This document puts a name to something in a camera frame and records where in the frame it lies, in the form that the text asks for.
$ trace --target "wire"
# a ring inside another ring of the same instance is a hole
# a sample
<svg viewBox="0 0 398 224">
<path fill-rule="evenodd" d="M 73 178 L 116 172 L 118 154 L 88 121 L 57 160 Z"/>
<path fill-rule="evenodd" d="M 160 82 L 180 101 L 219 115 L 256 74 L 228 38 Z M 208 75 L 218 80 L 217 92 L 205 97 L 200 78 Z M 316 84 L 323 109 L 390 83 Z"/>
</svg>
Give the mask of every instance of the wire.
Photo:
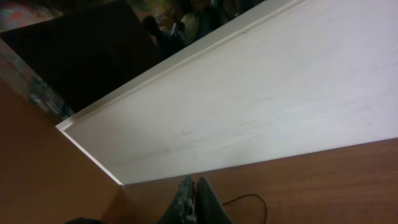
<svg viewBox="0 0 398 224">
<path fill-rule="evenodd" d="M 264 201 L 264 199 L 262 199 L 262 197 L 260 197 L 259 195 L 256 195 L 256 194 L 242 195 L 240 197 L 237 197 L 236 199 L 232 199 L 232 200 L 229 200 L 227 202 L 224 202 L 223 205 L 225 206 L 225 205 L 231 204 L 231 203 L 233 203 L 233 202 L 235 202 L 237 200 L 240 200 L 242 198 L 245 198 L 245 197 L 257 197 L 258 199 L 261 200 L 262 204 L 264 205 L 264 221 L 262 223 L 266 224 L 266 221 L 267 221 L 267 204 Z"/>
</svg>

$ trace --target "wooden table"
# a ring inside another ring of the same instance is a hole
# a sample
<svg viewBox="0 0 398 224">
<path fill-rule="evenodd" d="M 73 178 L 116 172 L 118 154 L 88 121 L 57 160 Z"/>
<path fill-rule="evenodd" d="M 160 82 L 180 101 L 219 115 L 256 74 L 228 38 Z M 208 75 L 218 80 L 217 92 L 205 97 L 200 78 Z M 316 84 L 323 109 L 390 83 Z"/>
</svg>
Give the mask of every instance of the wooden table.
<svg viewBox="0 0 398 224">
<path fill-rule="evenodd" d="M 194 175 L 206 176 L 224 202 L 259 194 L 271 223 L 398 223 L 398 139 Z M 103 220 L 155 223 L 183 177 L 121 187 Z M 260 223 L 257 198 L 226 206 L 237 223 Z"/>
</svg>

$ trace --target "white panel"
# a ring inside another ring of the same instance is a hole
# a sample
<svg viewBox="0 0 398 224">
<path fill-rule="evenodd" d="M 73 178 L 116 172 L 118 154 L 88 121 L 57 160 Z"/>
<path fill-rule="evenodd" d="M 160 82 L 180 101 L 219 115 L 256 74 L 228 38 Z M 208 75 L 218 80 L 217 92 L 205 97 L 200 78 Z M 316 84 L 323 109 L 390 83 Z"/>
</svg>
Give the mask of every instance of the white panel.
<svg viewBox="0 0 398 224">
<path fill-rule="evenodd" d="M 148 71 L 127 82 L 120 88 L 112 91 L 110 94 L 102 97 L 98 101 L 74 114 L 71 118 L 66 119 L 57 125 L 61 131 L 66 130 L 74 122 L 82 119 L 90 113 L 96 113 L 99 109 L 112 105 L 114 102 L 124 98 L 131 93 L 144 88 L 149 83 L 157 80 L 164 75 L 173 72 L 174 70 L 186 65 L 187 63 L 195 60 L 198 57 L 208 53 L 209 51 L 217 48 L 220 45 L 233 40 L 237 36 L 246 32 L 250 27 L 255 26 L 257 23 L 264 22 L 274 16 L 280 14 L 305 0 L 267 0 L 260 5 L 252 8 L 248 12 L 240 15 L 233 21 L 223 25 L 219 29 L 213 31 L 211 34 L 202 37 L 199 41 L 185 47 L 179 53 L 174 54 L 167 60 L 160 62 Z"/>
<path fill-rule="evenodd" d="M 398 137 L 397 11 L 307 0 L 66 132 L 124 184 Z"/>
</svg>

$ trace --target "wooden surface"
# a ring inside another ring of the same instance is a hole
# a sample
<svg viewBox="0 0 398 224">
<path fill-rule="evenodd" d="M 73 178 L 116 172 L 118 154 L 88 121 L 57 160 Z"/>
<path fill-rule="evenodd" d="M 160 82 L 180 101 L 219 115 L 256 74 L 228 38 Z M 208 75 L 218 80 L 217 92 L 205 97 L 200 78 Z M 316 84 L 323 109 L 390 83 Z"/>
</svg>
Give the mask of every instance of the wooden surface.
<svg viewBox="0 0 398 224">
<path fill-rule="evenodd" d="M 271 223 L 398 223 L 398 139 L 196 174 L 222 202 L 259 194 Z M 183 177 L 125 185 L 103 219 L 155 223 Z M 245 198 L 226 207 L 237 223 L 260 223 L 263 207 Z"/>
<path fill-rule="evenodd" d="M 0 223 L 100 218 L 119 186 L 0 80 Z"/>
</svg>

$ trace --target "black cable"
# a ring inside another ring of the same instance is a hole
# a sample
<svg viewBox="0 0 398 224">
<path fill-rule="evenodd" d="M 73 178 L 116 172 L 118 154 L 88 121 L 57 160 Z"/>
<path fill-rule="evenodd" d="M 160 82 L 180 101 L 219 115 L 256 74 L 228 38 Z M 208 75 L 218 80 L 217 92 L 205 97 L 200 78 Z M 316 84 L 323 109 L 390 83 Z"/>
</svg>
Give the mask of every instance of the black cable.
<svg viewBox="0 0 398 224">
<path fill-rule="evenodd" d="M 266 204 L 266 202 L 262 199 L 262 197 L 260 197 L 259 195 L 256 195 L 256 194 L 242 195 L 242 196 L 240 196 L 240 197 L 237 197 L 236 199 L 232 199 L 232 200 L 229 200 L 229 201 L 227 201 L 227 202 L 224 202 L 223 205 L 228 205 L 228 204 L 230 204 L 230 203 L 232 203 L 232 202 L 235 202 L 235 201 L 237 201 L 237 200 L 239 200 L 239 199 L 242 199 L 242 198 L 244 198 L 244 197 L 257 197 L 258 199 L 261 200 L 262 204 L 264 204 L 264 221 L 263 221 L 262 223 L 263 223 L 263 224 L 266 224 L 266 221 L 267 221 L 267 204 Z"/>
</svg>

